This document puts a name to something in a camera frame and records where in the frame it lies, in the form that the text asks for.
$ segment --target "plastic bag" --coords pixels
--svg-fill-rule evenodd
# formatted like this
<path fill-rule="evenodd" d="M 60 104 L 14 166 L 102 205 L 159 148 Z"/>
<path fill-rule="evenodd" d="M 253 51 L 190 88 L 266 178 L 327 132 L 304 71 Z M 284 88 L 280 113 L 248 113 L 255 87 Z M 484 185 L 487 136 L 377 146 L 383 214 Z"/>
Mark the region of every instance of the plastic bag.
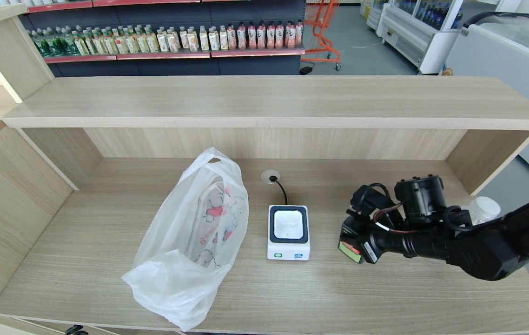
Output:
<path fill-rule="evenodd" d="M 219 161 L 209 163 L 214 158 Z M 247 226 L 239 166 L 209 148 L 159 208 L 122 279 L 141 306 L 188 331 L 207 317 Z"/>

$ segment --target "white bottle cap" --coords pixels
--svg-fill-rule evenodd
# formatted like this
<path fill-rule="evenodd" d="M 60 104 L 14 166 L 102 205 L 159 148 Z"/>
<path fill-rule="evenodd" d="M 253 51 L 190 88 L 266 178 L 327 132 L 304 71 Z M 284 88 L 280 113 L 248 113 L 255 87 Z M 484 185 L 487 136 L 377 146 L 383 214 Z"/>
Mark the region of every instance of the white bottle cap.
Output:
<path fill-rule="evenodd" d="M 471 220 L 486 222 L 495 219 L 500 214 L 500 205 L 488 197 L 476 197 L 469 204 Z"/>

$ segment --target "black cable wire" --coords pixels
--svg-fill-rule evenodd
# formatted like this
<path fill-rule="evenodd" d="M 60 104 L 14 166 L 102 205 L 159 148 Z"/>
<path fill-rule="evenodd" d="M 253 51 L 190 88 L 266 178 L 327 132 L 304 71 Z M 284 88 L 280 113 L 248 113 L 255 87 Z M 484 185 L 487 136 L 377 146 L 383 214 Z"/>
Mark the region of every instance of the black cable wire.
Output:
<path fill-rule="evenodd" d="M 501 223 L 501 219 L 494 219 L 492 221 L 480 223 L 479 225 L 475 225 L 475 226 L 469 226 L 469 227 L 457 226 L 456 224 L 452 223 L 450 221 L 450 218 L 449 218 L 449 215 L 451 214 L 451 212 L 453 210 L 461 210 L 461 208 L 459 206 L 447 207 L 447 209 L 444 212 L 443 222 L 445 223 L 445 225 L 447 225 L 449 228 L 451 228 L 452 230 L 455 230 L 455 231 L 461 231 L 461 232 L 463 232 L 463 231 L 477 231 L 478 229 L 489 228 L 489 227 L 492 227 L 493 225 Z"/>
<path fill-rule="evenodd" d="M 269 180 L 272 182 L 276 182 L 279 187 L 281 187 L 281 191 L 283 191 L 283 197 L 285 198 L 285 204 L 287 205 L 287 194 L 285 193 L 285 188 L 283 188 L 283 185 L 279 182 L 278 178 L 276 176 L 270 176 Z"/>

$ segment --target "power adapter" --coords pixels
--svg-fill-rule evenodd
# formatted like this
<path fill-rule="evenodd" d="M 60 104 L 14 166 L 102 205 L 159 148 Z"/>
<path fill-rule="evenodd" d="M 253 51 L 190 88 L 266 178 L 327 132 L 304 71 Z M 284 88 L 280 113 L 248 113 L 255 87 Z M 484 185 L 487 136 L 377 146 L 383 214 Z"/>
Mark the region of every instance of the power adapter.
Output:
<path fill-rule="evenodd" d="M 300 76 L 305 76 L 312 72 L 313 67 L 312 66 L 304 66 L 300 69 Z"/>

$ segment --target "wooden countertop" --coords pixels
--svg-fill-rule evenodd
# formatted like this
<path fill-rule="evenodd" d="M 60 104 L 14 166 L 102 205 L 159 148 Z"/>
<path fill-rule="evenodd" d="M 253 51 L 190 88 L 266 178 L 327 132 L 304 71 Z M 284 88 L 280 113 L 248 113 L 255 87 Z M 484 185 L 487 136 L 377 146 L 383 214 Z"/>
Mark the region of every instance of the wooden countertop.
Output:
<path fill-rule="evenodd" d="M 189 159 L 104 159 L 65 202 L 0 296 L 0 314 L 92 326 L 173 329 L 120 278 Z M 362 184 L 440 174 L 449 204 L 469 203 L 444 161 L 238 160 L 250 223 L 207 320 L 218 333 L 469 334 L 529 331 L 529 275 L 481 281 L 446 264 L 386 254 L 358 265 L 337 250 Z M 281 203 L 260 174 L 281 172 L 290 203 L 309 207 L 311 259 L 266 259 L 267 208 Z"/>
<path fill-rule="evenodd" d="M 329 127 L 529 130 L 529 100 L 496 78 L 56 78 L 9 127 Z"/>

